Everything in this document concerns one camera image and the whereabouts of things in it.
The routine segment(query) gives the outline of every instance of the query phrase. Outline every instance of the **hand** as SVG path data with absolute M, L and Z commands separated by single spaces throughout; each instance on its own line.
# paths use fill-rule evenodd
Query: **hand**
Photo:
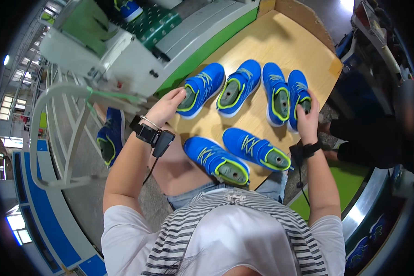
M 166 95 L 164 95 L 146 114 L 146 118 L 151 122 L 162 128 L 164 124 L 170 120 L 177 112 L 178 105 L 185 98 L 184 87 L 173 89 Z
M 296 107 L 298 131 L 303 145 L 317 143 L 317 125 L 319 124 L 319 102 L 311 91 L 308 90 L 308 93 L 311 97 L 310 113 L 305 114 L 301 105 Z

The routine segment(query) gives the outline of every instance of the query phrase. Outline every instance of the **wooden work table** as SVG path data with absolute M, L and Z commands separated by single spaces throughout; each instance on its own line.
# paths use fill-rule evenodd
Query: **wooden work table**
M 301 70 L 309 85 L 323 106 L 330 95 L 342 70 L 340 60 L 309 31 L 287 16 L 270 11 L 248 25 L 211 54 L 189 76 L 198 74 L 212 62 L 221 63 L 226 76 L 237 70 L 247 59 L 259 62 L 261 68 L 267 62 L 276 63 L 288 78 L 294 70 Z M 284 152 L 296 144 L 300 137 L 287 131 L 287 125 L 271 127 L 266 119 L 267 97 L 263 84 L 244 102 L 233 118 L 223 118 L 216 111 L 216 97 L 207 101 L 198 116 L 184 120 L 177 114 L 171 126 L 183 140 L 200 135 L 211 138 L 221 145 L 222 133 L 229 127 L 238 127 L 269 140 Z M 257 164 L 250 166 L 250 189 L 258 187 L 271 173 Z

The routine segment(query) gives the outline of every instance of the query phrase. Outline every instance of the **blue shoe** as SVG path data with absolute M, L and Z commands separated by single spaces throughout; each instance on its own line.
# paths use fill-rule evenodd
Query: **blue shoe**
M 225 151 L 217 142 L 195 136 L 187 139 L 183 148 L 187 156 L 203 166 L 208 174 L 237 185 L 248 183 L 248 165 Z
M 124 128 L 124 113 L 115 108 L 107 108 L 106 123 L 97 134 L 97 143 L 101 157 L 109 167 L 123 149 Z
M 381 214 L 381 216 L 377 219 L 376 223 L 373 224 L 373 226 L 370 229 L 370 240 L 372 242 L 377 242 L 381 239 L 381 237 L 386 236 L 385 233 L 385 225 L 386 225 L 386 219 L 384 214 Z
M 190 88 L 195 93 L 193 104 L 187 108 L 178 108 L 177 113 L 183 119 L 193 119 L 201 111 L 208 99 L 218 93 L 226 80 L 224 68 L 219 63 L 207 65 L 201 73 L 185 81 L 184 88 Z
M 345 268 L 353 269 L 358 266 L 365 260 L 369 250 L 368 237 L 363 237 L 354 247 L 353 251 L 348 254 Z
M 246 98 L 256 91 L 259 86 L 261 77 L 261 67 L 259 63 L 255 60 L 246 60 L 237 71 L 229 76 L 227 83 L 224 86 L 221 94 L 216 101 L 216 108 L 221 116 L 226 118 L 231 118 L 242 107 L 242 104 Z M 231 103 L 222 104 L 226 97 L 228 96 L 226 89 L 228 87 L 236 87 L 237 94 Z
M 288 131 L 298 133 L 298 117 L 296 106 L 311 102 L 310 94 L 307 92 L 308 84 L 304 74 L 299 70 L 291 71 L 288 76 L 288 88 L 290 89 L 290 118 L 288 119 Z
M 291 165 L 285 152 L 242 129 L 229 128 L 222 134 L 226 149 L 233 155 L 272 171 L 284 171 Z
M 269 62 L 262 69 L 262 82 L 267 94 L 267 121 L 273 127 L 287 123 L 290 117 L 290 92 L 284 74 Z
M 132 0 L 114 0 L 114 3 L 126 22 L 131 22 L 143 12 L 143 9 Z

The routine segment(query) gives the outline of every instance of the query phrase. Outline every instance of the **green strap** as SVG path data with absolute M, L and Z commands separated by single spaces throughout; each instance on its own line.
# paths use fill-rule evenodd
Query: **green strap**
M 90 109 L 90 112 L 94 115 L 96 115 L 96 111 L 93 107 L 93 105 L 90 104 L 89 99 L 92 96 L 92 94 L 97 94 L 100 96 L 103 96 L 105 98 L 120 98 L 120 99 L 126 99 L 130 103 L 134 102 L 141 102 L 141 99 L 137 96 L 129 95 L 126 93 L 118 93 L 118 92 L 106 92 L 106 91 L 94 91 L 90 86 L 86 87 L 86 89 L 89 91 L 89 95 L 85 99 L 85 103 L 87 107 Z

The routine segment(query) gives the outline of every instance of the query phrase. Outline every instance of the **left hand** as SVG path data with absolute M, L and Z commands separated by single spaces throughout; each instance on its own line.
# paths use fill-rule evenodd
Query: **left hand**
M 184 87 L 171 90 L 164 95 L 146 114 L 146 118 L 162 128 L 177 112 L 178 105 L 185 98 Z

